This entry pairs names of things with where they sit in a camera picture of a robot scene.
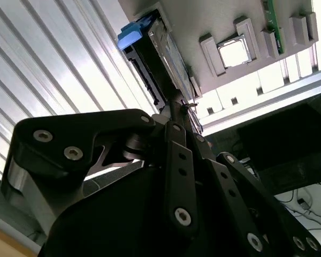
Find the mounting hole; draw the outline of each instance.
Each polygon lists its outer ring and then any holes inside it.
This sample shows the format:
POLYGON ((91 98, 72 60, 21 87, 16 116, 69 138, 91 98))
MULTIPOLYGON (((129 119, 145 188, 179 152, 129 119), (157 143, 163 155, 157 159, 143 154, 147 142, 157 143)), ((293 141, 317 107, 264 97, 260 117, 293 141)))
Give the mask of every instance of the mounting hole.
POLYGON ((234 193, 233 190, 228 190, 228 192, 230 193, 230 195, 231 195, 232 197, 236 197, 236 194, 234 193))
POLYGON ((306 238, 308 245, 313 248, 315 251, 319 250, 319 247, 317 246, 317 244, 309 237, 306 238))
POLYGON ((181 158, 182 160, 186 160, 186 159, 187 159, 184 154, 179 154, 178 156, 180 156, 180 158, 181 158))
POLYGON ((223 173, 223 172, 221 172, 221 176, 222 176, 223 178, 228 178, 228 176, 226 175, 226 173, 223 173))
POLYGON ((177 125, 173 125, 173 128, 174 128, 175 130, 177 130, 177 131, 181 131, 181 128, 180 128, 179 126, 177 126, 177 125))
POLYGON ((186 176, 187 172, 184 169, 178 169, 178 172, 182 175, 182 176, 186 176))
POLYGON ((300 240, 300 238, 298 237, 293 237, 293 241, 296 244, 296 246, 301 249, 302 251, 305 250, 305 245, 304 243, 300 240))
POLYGON ((140 118, 145 122, 149 122, 150 121, 150 119, 148 117, 145 117, 145 116, 141 116, 140 118))
POLYGON ((263 244, 255 234, 248 233, 247 240, 256 251, 261 252, 263 250, 263 244))

